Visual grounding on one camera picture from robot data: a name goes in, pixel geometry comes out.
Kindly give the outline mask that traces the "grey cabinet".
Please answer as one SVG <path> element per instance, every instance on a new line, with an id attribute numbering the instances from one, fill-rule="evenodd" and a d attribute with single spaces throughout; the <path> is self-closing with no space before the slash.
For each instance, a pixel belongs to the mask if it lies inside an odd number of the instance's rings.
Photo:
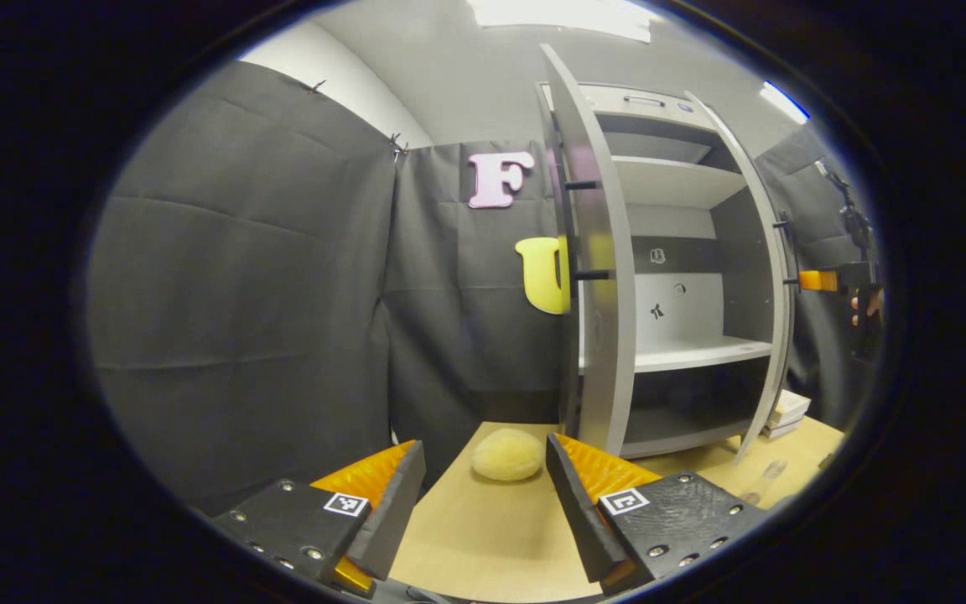
<path id="1" fill-rule="evenodd" d="M 559 422 L 626 459 L 740 437 L 781 393 L 788 255 L 751 157 L 691 93 L 538 85 L 557 203 Z"/>

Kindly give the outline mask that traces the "small ceiling light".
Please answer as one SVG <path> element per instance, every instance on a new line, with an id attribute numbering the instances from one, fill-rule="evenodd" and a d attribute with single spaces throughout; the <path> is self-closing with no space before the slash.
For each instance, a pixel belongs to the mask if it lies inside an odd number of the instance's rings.
<path id="1" fill-rule="evenodd" d="M 763 81 L 760 89 L 761 98 L 771 107 L 776 108 L 786 118 L 792 120 L 797 125 L 805 125 L 810 119 L 808 112 L 799 106 L 786 92 L 775 86 L 771 81 Z"/>

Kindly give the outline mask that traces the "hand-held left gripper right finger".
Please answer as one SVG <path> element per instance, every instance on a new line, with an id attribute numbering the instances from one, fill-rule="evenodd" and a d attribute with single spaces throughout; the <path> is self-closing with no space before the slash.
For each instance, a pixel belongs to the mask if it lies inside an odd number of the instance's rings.
<path id="1" fill-rule="evenodd" d="M 587 580 L 605 596 L 670 580 L 767 517 L 693 471 L 660 476 L 556 432 L 547 471 Z"/>

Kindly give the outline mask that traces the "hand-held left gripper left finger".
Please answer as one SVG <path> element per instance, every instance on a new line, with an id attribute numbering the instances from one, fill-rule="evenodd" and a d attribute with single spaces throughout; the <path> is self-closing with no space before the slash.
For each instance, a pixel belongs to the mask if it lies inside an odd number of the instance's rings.
<path id="1" fill-rule="evenodd" d="M 369 599 L 390 576 L 426 471 L 424 444 L 408 440 L 312 481 L 276 479 L 211 522 L 283 572 Z"/>

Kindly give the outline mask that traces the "pale yellow round sponge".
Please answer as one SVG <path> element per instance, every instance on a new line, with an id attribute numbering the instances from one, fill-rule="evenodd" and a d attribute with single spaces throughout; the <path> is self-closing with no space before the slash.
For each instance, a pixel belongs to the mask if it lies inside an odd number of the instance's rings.
<path id="1" fill-rule="evenodd" d="M 484 437 L 473 448 L 472 471 L 498 482 L 517 482 L 541 470 L 545 446 L 534 435 L 520 429 L 501 428 Z"/>

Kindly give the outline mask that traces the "long ceiling light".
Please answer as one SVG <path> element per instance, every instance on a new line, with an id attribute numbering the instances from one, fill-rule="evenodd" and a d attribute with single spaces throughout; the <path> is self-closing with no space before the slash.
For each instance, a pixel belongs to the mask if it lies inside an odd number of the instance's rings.
<path id="1" fill-rule="evenodd" d="M 466 0 L 482 28 L 554 27 L 647 44 L 655 12 L 629 0 Z"/>

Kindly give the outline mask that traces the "black backdrop cloth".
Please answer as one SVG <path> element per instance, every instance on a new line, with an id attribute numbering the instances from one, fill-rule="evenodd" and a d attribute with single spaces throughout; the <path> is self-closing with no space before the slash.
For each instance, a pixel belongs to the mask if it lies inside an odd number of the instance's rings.
<path id="1" fill-rule="evenodd" d="M 473 209 L 472 154 L 529 154 L 533 167 L 503 209 Z M 561 317 L 524 291 L 525 238 L 555 237 L 551 176 L 540 140 L 411 150 L 392 196 L 386 277 L 392 431 L 421 440 L 436 482 L 484 421 L 555 424 Z"/>

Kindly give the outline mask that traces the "dark grey quilted curtain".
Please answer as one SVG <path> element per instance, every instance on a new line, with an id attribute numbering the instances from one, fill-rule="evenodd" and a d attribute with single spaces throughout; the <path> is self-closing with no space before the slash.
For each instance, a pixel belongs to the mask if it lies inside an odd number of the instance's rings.
<path id="1" fill-rule="evenodd" d="M 754 160 L 786 229 L 797 270 L 861 260 L 846 230 L 844 194 L 828 177 L 848 180 L 834 146 L 810 125 L 798 126 Z M 810 398 L 809 415 L 847 430 L 859 412 L 870 364 L 855 358 L 854 310 L 839 292 L 797 291 L 785 387 Z"/>
<path id="2" fill-rule="evenodd" d="M 376 128 L 241 61 L 127 161 L 86 275 L 93 367 L 138 458 L 185 505 L 217 516 L 390 445 L 394 184 Z"/>

